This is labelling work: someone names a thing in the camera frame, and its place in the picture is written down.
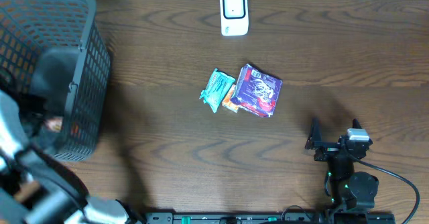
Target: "teal snack wrapper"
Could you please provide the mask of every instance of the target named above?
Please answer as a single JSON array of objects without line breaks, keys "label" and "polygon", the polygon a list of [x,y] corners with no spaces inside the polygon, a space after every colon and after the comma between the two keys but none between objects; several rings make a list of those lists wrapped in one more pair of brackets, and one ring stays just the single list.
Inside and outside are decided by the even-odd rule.
[{"label": "teal snack wrapper", "polygon": [[223,72],[218,72],[216,68],[210,80],[208,80],[206,89],[202,90],[200,99],[203,98],[204,104],[208,103],[213,113],[216,113],[223,98],[234,82],[235,79],[232,76],[228,76]]}]

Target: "white device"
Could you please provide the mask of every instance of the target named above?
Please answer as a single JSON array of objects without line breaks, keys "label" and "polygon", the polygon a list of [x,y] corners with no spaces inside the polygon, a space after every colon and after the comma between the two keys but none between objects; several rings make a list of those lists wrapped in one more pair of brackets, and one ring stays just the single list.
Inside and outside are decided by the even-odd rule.
[{"label": "white device", "polygon": [[221,0],[221,32],[224,36],[242,36],[249,31],[247,0]]}]

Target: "plastic basket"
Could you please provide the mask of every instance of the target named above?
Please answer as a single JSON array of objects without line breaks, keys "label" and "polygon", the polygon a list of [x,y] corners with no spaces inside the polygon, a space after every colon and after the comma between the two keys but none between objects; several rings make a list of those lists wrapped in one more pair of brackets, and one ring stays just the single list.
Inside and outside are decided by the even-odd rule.
[{"label": "plastic basket", "polygon": [[22,93],[43,95],[55,83],[44,94],[63,95],[62,129],[48,150],[59,160],[83,160],[97,143],[111,61],[95,11],[95,0],[0,0],[0,66]]}]

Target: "purple package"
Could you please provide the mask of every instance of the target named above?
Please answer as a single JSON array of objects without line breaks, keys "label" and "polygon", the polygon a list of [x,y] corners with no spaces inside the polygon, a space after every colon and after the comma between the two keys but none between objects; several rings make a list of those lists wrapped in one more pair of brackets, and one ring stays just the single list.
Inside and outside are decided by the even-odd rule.
[{"label": "purple package", "polygon": [[260,117],[271,117],[282,83],[282,80],[261,73],[246,64],[241,69],[231,102]]}]

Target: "wooden table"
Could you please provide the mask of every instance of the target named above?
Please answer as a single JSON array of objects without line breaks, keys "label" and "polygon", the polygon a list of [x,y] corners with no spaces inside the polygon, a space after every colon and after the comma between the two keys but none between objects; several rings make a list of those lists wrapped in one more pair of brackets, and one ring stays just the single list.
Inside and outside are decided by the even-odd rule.
[{"label": "wooden table", "polygon": [[[327,165],[304,149],[310,120],[336,140],[357,117],[366,161],[409,178],[429,218],[429,0],[249,0],[242,37],[220,33],[219,0],[97,0],[114,55],[99,146],[67,164],[95,196],[139,210],[282,211],[329,203]],[[283,80],[271,118],[198,100],[215,68],[252,62]],[[415,196],[379,178],[376,211],[402,222]]]}]

